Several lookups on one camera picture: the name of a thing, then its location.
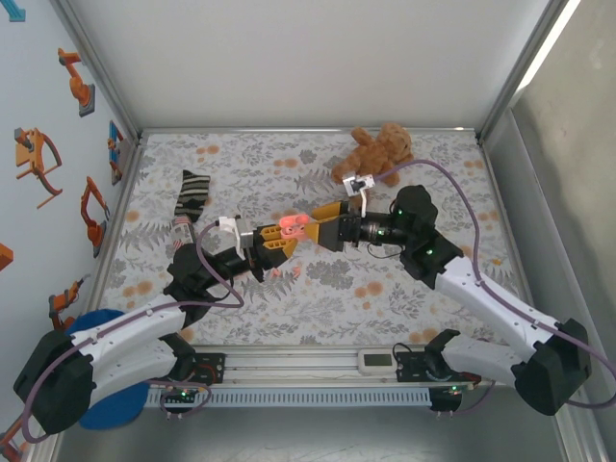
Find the brown teddy bear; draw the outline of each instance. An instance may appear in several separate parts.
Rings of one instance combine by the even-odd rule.
[[[355,127],[350,134],[359,143],[346,159],[334,166],[331,177],[339,185],[343,176],[349,172],[358,175],[378,175],[390,170],[395,165],[413,159],[411,153],[411,136],[397,123],[384,123],[376,140],[361,127]],[[387,186],[400,182],[398,173],[383,179]]]

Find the floral mat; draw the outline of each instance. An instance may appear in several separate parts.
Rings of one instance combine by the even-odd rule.
[[[431,159],[460,182],[481,226],[482,269],[512,293],[516,277],[504,243],[490,179],[475,136],[467,132],[412,135],[417,158]],[[331,168],[354,147],[347,133],[227,133],[151,135],[132,191],[115,258],[103,294],[104,307],[129,311],[169,283],[173,255],[169,221],[184,168],[212,176],[210,198],[195,225],[198,232],[220,216],[237,213],[253,226],[284,215],[310,213],[345,199]],[[401,172],[401,185],[422,184],[439,209],[438,229],[466,254],[474,231],[449,181],[428,166]],[[386,211],[397,188],[378,184],[369,210]],[[231,235],[206,237],[213,253],[234,245]],[[385,256],[397,247],[371,247]],[[246,301],[241,310],[212,309],[182,334],[200,345],[390,345],[422,344],[444,328],[498,342],[493,330],[464,307],[415,282],[394,256],[377,259],[365,245],[332,253],[301,243],[281,274],[258,283],[235,280]]]

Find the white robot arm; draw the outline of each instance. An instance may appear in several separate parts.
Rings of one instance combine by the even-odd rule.
[[[350,188],[359,193],[362,184]],[[398,192],[389,214],[370,213],[365,207],[355,214],[346,202],[337,202],[313,211],[316,221],[306,224],[304,232],[333,251],[359,242],[403,247],[399,259],[414,279],[467,307],[508,343],[488,344],[447,329],[425,348],[430,372],[492,378],[514,387],[537,411],[553,415],[590,375],[590,358],[584,348],[539,325],[587,344],[585,329],[574,320],[560,323],[538,312],[479,274],[473,262],[436,231],[436,216],[425,189],[409,186]],[[227,221],[220,224],[229,228]],[[152,377],[184,380],[193,372],[192,349],[177,332],[207,313],[209,308],[198,302],[212,306],[217,301],[207,289],[223,283],[232,291],[224,279],[232,281],[249,270],[263,281],[263,270],[282,265],[295,249],[296,241],[281,239],[276,226],[250,232],[238,219],[231,228],[240,240],[237,248],[200,259],[200,241],[181,246],[168,268],[173,282],[147,305],[72,337],[53,331],[41,339],[13,388],[27,410],[31,401],[33,415],[47,433],[65,430],[100,399],[130,385]],[[486,287],[502,301],[488,295]],[[527,319],[505,309],[503,302]],[[54,362],[54,379],[46,380],[43,376]]]

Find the pink toy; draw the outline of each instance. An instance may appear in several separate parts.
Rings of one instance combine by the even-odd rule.
[[[299,242],[306,241],[308,236],[304,234],[304,226],[310,222],[306,214],[287,215],[278,221],[282,239],[297,239]]]

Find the striped sock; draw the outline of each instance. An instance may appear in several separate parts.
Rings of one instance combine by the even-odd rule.
[[[209,191],[209,175],[195,175],[188,170],[184,170],[182,172],[182,189],[177,198],[174,215],[186,215],[191,222],[195,223],[203,212]]]

